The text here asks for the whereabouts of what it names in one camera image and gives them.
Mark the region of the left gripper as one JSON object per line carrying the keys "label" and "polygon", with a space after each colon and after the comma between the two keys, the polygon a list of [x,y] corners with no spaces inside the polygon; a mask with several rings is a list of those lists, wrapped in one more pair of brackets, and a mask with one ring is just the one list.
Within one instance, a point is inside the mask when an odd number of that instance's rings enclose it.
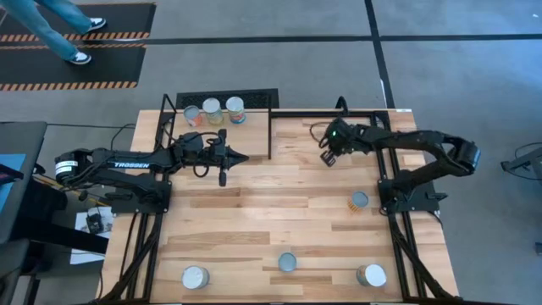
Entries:
{"label": "left gripper", "polygon": [[[218,184],[220,186],[226,186],[226,171],[237,164],[248,161],[249,158],[245,154],[237,152],[230,146],[226,145],[226,129],[220,129],[218,131],[218,136],[220,138],[220,143],[218,145],[218,154],[222,157],[225,157],[219,166]],[[217,142],[218,139],[207,139],[207,145],[203,148],[203,167],[206,172],[208,172],[211,167],[218,167],[218,158],[216,155]]]}

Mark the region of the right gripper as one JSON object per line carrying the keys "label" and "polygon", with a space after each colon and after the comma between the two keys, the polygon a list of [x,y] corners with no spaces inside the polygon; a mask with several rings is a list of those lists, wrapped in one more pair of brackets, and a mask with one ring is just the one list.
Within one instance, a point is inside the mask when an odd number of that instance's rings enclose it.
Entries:
{"label": "right gripper", "polygon": [[328,148],[322,152],[320,158],[325,161],[328,167],[335,164],[336,158],[332,153],[352,153],[352,138],[355,130],[343,119],[334,119],[326,128],[321,139],[321,148]]}

